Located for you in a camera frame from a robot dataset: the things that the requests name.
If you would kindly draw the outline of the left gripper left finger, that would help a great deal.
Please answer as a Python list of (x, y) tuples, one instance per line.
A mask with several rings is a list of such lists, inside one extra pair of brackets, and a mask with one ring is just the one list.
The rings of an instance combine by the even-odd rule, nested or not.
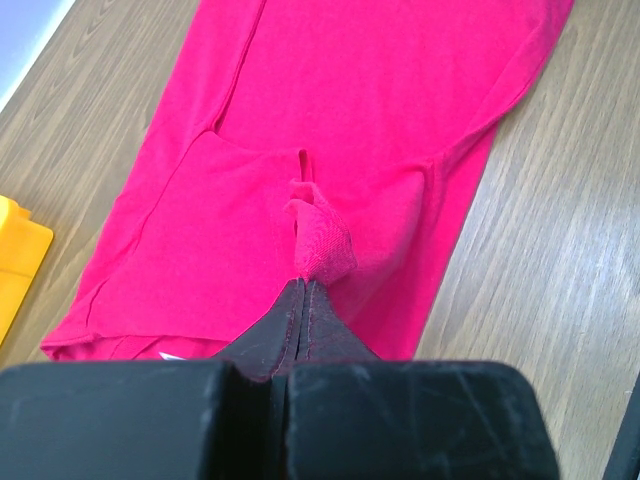
[(1, 374), (5, 479), (279, 479), (305, 286), (206, 360), (39, 363)]

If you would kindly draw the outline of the yellow plastic tray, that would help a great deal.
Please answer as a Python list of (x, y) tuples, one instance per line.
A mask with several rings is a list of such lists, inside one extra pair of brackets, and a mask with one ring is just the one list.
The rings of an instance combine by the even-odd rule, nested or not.
[(15, 200), (1, 196), (1, 343), (54, 237), (50, 228), (30, 216)]

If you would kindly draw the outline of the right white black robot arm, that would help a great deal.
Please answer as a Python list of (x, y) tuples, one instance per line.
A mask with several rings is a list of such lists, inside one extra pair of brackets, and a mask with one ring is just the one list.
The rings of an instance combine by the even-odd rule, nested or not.
[(636, 480), (640, 463), (640, 375), (628, 401), (603, 480)]

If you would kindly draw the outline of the red t shirt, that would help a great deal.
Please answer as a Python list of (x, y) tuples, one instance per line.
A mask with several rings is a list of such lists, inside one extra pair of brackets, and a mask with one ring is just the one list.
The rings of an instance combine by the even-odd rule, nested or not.
[(291, 280), (414, 354), (500, 119), (568, 1), (204, 1), (54, 361), (216, 354)]

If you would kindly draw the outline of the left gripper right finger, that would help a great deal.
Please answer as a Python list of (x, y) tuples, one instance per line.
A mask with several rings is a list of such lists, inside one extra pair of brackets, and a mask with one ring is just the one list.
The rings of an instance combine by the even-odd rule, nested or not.
[(492, 361), (383, 361), (305, 289), (288, 378), (290, 479), (556, 479), (536, 394)]

